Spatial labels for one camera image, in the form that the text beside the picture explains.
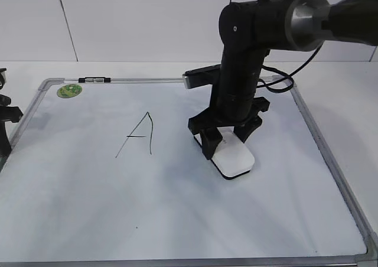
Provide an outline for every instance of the black mount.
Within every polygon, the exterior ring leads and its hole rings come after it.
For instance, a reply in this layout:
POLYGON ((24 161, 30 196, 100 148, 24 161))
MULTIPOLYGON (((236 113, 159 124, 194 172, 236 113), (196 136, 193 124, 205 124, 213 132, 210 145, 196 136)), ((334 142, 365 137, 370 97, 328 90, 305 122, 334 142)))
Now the black mount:
MULTIPOLYGON (((5 84, 5 71, 6 68, 0 69, 0 90, 5 84)), ((18 106, 9 106, 11 102, 10 97, 0 95, 0 157, 7 157, 12 151, 6 134, 5 122, 17 123, 23 116, 18 106)))
POLYGON ((220 64, 205 68, 190 70, 185 72, 185 86, 188 89, 213 85, 211 88, 210 106, 199 115, 190 118, 188 127, 193 135, 200 134, 202 152, 206 159, 212 159, 218 144, 223 137, 218 128, 234 127, 234 133, 245 143, 248 137, 258 127, 262 125, 262 119, 258 116, 259 112, 266 112, 269 109, 269 101, 264 97, 253 99, 252 106, 248 117, 241 121, 235 122, 226 119, 216 111, 216 101, 218 98, 218 80, 220 77, 220 64))

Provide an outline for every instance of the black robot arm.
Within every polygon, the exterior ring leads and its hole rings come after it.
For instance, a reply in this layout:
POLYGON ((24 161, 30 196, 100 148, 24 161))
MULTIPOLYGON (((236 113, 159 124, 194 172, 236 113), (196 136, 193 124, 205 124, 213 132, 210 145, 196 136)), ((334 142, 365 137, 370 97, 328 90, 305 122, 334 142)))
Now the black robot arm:
POLYGON ((210 106, 191 118, 203 153, 211 159, 222 140, 219 127, 234 126, 245 142, 261 126, 269 102, 255 98, 270 50, 312 51, 326 40, 378 45, 378 0, 257 0, 231 3, 220 15, 221 65, 188 71, 188 88, 212 84, 210 106))

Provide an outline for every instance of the table surface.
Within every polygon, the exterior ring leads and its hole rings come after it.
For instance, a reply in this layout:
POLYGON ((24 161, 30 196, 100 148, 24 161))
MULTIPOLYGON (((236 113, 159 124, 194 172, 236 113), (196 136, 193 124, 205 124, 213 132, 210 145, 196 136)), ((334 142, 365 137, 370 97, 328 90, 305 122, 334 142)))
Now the table surface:
MULTIPOLYGON (((2 90, 26 110, 47 78, 107 76, 177 78, 211 63, 9 62, 2 90)), ((270 63, 291 71, 300 63, 270 63)), ((373 229, 378 231, 378 63, 311 63, 296 76, 304 100, 325 136, 373 229)), ((8 131, 14 125, 7 125, 8 131)))

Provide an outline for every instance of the green sticker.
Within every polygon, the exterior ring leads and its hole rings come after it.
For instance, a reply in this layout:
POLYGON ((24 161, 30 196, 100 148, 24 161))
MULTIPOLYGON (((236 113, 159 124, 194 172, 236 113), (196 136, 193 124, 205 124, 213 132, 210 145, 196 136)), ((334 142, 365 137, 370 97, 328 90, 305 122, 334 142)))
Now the green sticker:
POLYGON ((60 88, 57 92, 57 95, 58 97, 62 97, 63 99, 68 99, 70 97, 76 97, 82 92, 82 90, 83 89, 80 85, 69 84, 60 88))

